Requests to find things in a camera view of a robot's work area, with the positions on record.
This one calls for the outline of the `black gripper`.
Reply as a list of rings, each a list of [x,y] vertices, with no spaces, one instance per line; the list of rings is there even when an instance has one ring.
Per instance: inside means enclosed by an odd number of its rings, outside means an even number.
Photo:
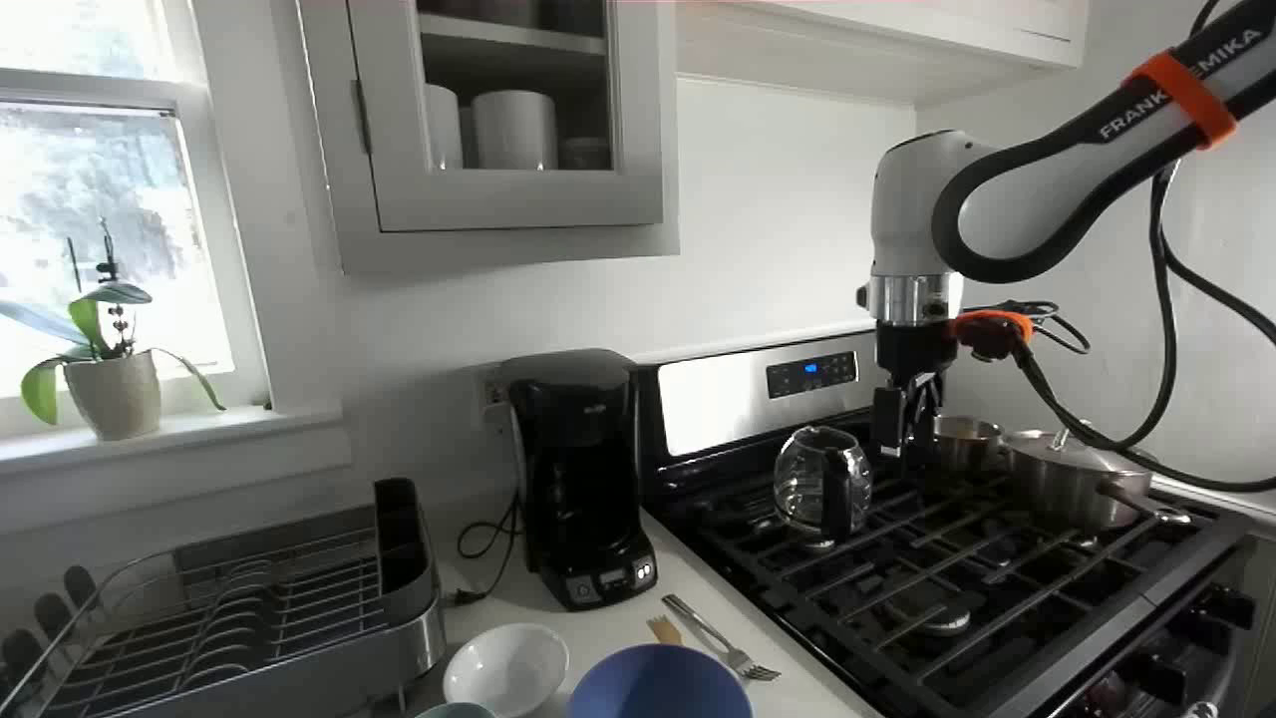
[[[946,323],[876,327],[876,368],[889,382],[872,391],[872,443],[887,458],[904,458],[933,440],[954,358],[958,339]]]

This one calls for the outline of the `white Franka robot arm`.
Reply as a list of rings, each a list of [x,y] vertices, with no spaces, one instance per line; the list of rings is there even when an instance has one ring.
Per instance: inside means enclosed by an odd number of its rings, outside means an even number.
[[[872,170],[872,262],[860,306],[876,323],[876,443],[900,454],[938,415],[962,289],[1051,273],[1090,229],[1162,168],[1203,153],[1276,99],[1276,0],[1236,0],[1186,43],[1146,61],[1059,126],[988,146],[922,132]]]

